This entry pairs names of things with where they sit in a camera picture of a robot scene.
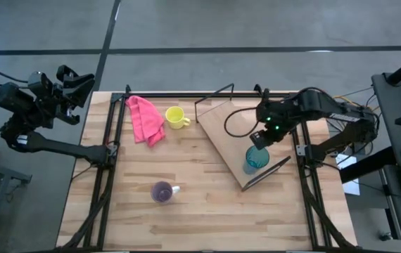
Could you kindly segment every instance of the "wooden table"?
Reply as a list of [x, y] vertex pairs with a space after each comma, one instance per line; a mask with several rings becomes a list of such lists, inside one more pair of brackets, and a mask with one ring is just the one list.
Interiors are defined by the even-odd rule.
[[[93, 94], [82, 145], [102, 143], [110, 96], [111, 92]], [[287, 155], [292, 159], [242, 193], [214, 145], [195, 121], [194, 101], [198, 99], [149, 98], [162, 115], [170, 106], [178, 105], [192, 120], [190, 126], [180, 130], [165, 125], [166, 138], [154, 148], [134, 143], [127, 109], [104, 250], [311, 249], [292, 138], [288, 135], [282, 142], [268, 147], [271, 161], [282, 160]], [[225, 100], [207, 99], [198, 104], [198, 113]], [[255, 106], [259, 99], [234, 98], [232, 102], [244, 108]], [[242, 115], [254, 122], [253, 113]], [[309, 122], [308, 127], [313, 143], [321, 143], [329, 137], [325, 120]], [[335, 164], [332, 159], [327, 162]], [[86, 161], [78, 160], [74, 174], [88, 166]], [[323, 167], [318, 169], [318, 174], [326, 213], [346, 239], [356, 245], [338, 171]], [[95, 175], [96, 170], [92, 169], [72, 182], [57, 246], [65, 244], [87, 217]], [[171, 203], [159, 205], [152, 201], [150, 190], [157, 181], [181, 187]], [[315, 223], [318, 238], [322, 238], [317, 216]]]

